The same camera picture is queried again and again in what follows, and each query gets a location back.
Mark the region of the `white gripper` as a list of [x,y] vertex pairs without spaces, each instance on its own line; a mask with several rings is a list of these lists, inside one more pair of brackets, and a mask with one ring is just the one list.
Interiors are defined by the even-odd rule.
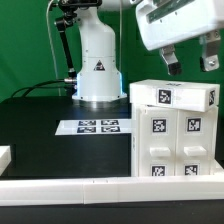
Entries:
[[169,75],[182,72],[172,44],[200,35],[201,70],[219,68],[218,30],[224,28],[224,0],[143,0],[136,7],[136,19],[145,47],[149,51],[161,48],[159,53]]

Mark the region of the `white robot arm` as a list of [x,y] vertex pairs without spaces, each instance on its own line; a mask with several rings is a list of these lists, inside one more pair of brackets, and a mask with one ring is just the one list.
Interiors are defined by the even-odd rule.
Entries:
[[82,44],[82,69],[69,65],[77,79],[73,96],[84,102],[112,102],[124,98],[122,75],[115,65],[115,33],[98,12],[135,8],[141,39],[147,50],[158,49],[170,75],[181,72],[176,43],[198,37],[207,71],[219,67],[219,31],[224,29],[224,0],[58,0],[64,29],[77,24]]

